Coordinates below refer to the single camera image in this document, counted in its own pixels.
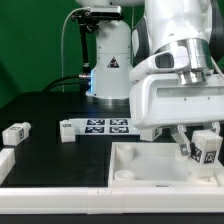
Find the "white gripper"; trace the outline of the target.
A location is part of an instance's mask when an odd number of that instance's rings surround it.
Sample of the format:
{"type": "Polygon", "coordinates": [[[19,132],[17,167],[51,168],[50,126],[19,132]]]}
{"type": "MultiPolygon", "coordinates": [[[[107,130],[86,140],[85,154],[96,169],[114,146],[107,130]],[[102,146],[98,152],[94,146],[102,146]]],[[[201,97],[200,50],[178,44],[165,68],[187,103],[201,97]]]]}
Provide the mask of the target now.
{"type": "Polygon", "coordinates": [[[131,88],[130,113],[138,129],[177,125],[170,129],[171,136],[181,155],[188,157],[185,125],[205,123],[205,130],[220,134],[217,121],[224,121],[224,80],[214,74],[205,85],[184,86],[175,73],[150,75],[131,88]]]}

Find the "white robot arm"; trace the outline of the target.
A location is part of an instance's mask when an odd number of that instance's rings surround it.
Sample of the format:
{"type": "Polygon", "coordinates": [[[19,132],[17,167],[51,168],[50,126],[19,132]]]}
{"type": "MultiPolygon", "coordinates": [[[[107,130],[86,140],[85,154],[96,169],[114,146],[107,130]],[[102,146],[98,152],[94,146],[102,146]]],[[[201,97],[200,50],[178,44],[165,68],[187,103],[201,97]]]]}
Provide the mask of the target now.
{"type": "Polygon", "coordinates": [[[224,75],[213,48],[222,25],[216,0],[76,0],[96,33],[97,63],[86,96],[127,101],[140,138],[169,127],[181,154],[192,154],[190,125],[224,121],[224,75]]]}

